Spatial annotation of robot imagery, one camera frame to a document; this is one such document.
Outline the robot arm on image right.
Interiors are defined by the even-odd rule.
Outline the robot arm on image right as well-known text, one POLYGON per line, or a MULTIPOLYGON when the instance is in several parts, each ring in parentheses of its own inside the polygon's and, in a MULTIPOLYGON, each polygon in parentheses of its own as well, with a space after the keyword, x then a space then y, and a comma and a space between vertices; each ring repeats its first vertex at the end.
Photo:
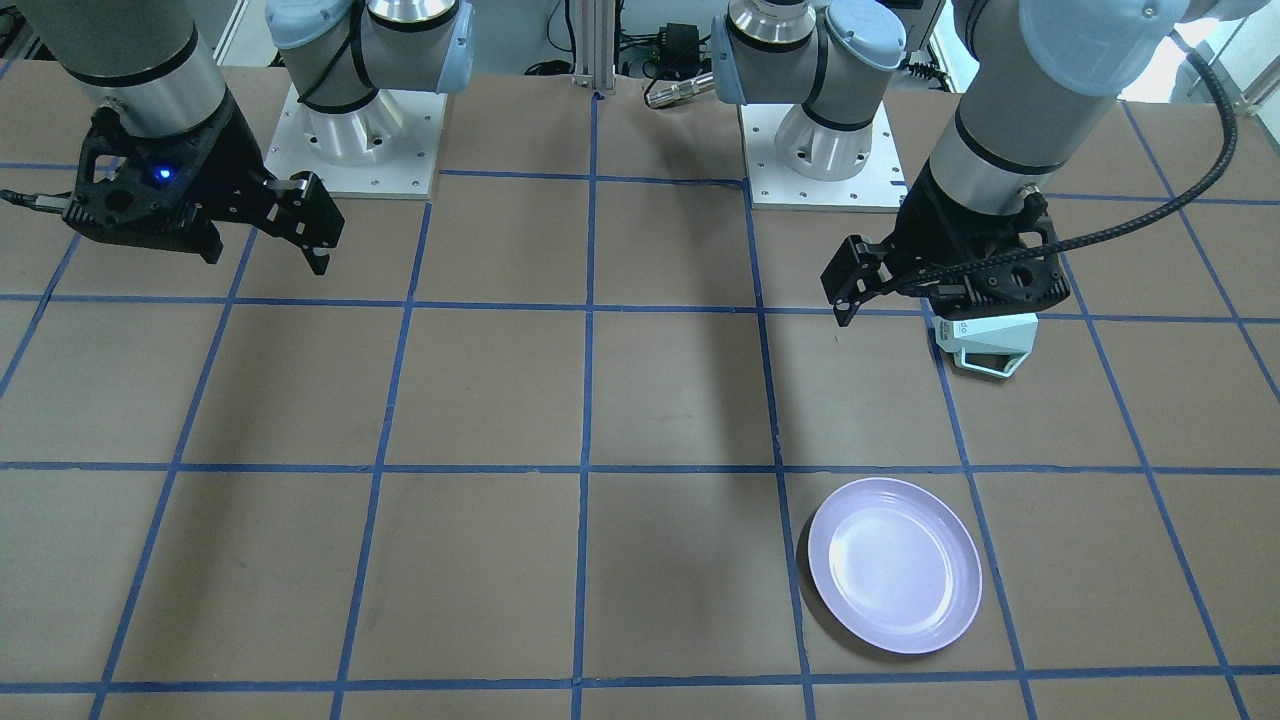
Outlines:
MULTIPOLYGON (((1129 222, 1060 240, 1043 190, 1148 65, 1175 27, 1239 19, 1258 1, 957 1, 955 22, 979 68, 878 243, 847 237, 820 274, 840 325, 873 299, 925 299, 951 322, 1038 313, 1070 295, 1059 255, 1151 225, 1226 170, 1236 122, 1196 51, 1222 122, 1219 158, 1174 200, 1129 222)), ((790 165, 812 178, 808 138, 865 142, 906 51, 899 15, 878 1, 731 1, 710 26, 716 92, 736 105, 783 104, 801 136, 790 165)))

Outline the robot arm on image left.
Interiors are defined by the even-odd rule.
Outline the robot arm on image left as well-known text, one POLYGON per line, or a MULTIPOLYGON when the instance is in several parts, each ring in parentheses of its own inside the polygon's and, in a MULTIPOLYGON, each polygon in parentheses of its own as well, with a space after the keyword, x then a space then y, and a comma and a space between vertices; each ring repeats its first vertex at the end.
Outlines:
MULTIPOLYGON (((253 225, 296 246, 325 274, 346 220, 307 161, 280 177, 179 1, 20 1, 32 26, 93 104, 76 184, 3 192, 59 215, 97 243, 192 254, 218 263, 218 222, 253 225)), ((296 96, 315 161, 376 164, 404 137, 394 92, 468 87, 470 1, 270 1, 268 29, 296 96)), ((908 31, 878 1, 731 1, 705 36, 671 58, 710 69, 660 91, 649 108, 713 88, 722 102, 781 104, 777 146, 818 181, 859 172, 908 31)))

